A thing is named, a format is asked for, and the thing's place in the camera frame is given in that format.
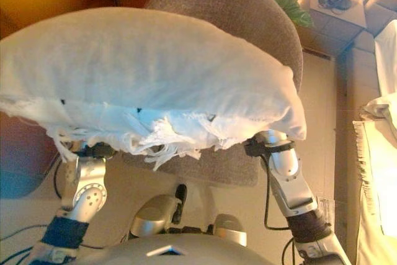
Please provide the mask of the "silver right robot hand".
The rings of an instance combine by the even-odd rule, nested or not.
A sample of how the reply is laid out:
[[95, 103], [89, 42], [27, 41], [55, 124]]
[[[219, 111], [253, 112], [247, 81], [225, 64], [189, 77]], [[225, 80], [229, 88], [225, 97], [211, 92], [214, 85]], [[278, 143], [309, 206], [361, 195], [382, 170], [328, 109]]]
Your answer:
[[268, 130], [262, 131], [255, 134], [254, 138], [260, 143], [264, 142], [265, 144], [276, 144], [280, 142], [285, 142], [288, 140], [288, 137], [285, 133], [276, 131], [276, 130]]

